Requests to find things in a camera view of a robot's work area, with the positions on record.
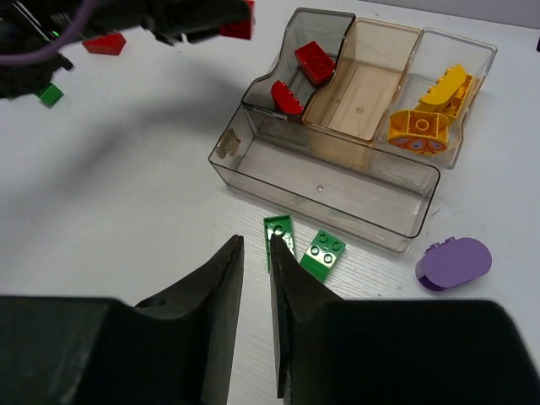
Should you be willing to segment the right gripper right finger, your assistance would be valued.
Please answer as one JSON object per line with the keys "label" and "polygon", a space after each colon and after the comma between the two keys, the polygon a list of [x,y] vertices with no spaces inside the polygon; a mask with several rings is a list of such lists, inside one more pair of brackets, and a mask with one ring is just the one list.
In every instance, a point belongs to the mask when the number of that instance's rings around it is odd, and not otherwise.
{"label": "right gripper right finger", "polygon": [[536,404],[539,374],[489,300],[346,300],[270,241],[277,396],[286,404]]}

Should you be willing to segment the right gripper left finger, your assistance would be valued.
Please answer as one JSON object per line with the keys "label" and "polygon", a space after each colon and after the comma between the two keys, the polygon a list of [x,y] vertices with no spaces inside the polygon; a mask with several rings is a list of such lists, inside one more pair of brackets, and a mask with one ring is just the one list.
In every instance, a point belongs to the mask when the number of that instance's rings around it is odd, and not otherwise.
{"label": "right gripper left finger", "polygon": [[4,404],[224,404],[244,240],[135,306],[112,298],[1,298]]}

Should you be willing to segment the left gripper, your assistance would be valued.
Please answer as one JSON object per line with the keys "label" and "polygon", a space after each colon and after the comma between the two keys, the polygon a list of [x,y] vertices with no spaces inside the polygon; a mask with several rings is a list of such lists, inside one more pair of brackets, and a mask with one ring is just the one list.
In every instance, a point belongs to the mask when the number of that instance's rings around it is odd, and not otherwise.
{"label": "left gripper", "polygon": [[194,44],[218,36],[224,25],[248,18],[249,6],[237,0],[99,1],[84,28],[84,38],[141,27],[166,45]]}

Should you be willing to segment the small red lego brick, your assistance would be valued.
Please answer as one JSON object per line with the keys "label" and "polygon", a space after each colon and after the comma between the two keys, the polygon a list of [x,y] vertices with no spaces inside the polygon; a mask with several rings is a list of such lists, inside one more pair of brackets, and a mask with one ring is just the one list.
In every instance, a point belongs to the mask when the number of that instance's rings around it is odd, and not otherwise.
{"label": "small red lego brick", "polygon": [[84,40],[82,45],[91,54],[119,56],[126,43],[127,40],[121,33],[114,33],[93,40]]}

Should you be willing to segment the red long lego brick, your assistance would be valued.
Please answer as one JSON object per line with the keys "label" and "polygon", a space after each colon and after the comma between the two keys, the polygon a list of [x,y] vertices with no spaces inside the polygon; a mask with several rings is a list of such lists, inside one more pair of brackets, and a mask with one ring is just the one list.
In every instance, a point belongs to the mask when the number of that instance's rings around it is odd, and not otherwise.
{"label": "red long lego brick", "polygon": [[326,83],[334,73],[335,62],[315,40],[297,48],[294,55],[300,70],[315,87]]}

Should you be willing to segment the yellow square lego brick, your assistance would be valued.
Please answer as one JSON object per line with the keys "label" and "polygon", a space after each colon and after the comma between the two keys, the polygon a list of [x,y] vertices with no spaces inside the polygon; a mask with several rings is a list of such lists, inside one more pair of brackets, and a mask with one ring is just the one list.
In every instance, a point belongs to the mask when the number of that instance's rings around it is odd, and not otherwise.
{"label": "yellow square lego brick", "polygon": [[390,117],[386,141],[415,154],[437,155],[448,147],[449,126],[442,113],[401,110]]}

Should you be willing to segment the yellow rounded lego brick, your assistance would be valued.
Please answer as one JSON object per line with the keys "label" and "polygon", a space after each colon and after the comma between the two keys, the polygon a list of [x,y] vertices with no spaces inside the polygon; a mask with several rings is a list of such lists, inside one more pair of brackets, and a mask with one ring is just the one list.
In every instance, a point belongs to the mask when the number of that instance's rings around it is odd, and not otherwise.
{"label": "yellow rounded lego brick", "polygon": [[415,109],[425,112],[442,112],[466,79],[466,70],[461,64],[446,69],[436,83],[421,96]]}

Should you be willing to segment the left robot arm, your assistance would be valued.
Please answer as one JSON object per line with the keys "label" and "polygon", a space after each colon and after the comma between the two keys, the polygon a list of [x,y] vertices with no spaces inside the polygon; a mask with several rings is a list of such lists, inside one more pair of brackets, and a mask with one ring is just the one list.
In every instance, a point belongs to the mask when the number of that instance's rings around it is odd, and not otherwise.
{"label": "left robot arm", "polygon": [[37,94],[73,64],[66,45],[140,27],[163,44],[195,44],[220,35],[248,39],[248,1],[3,1],[1,96]]}

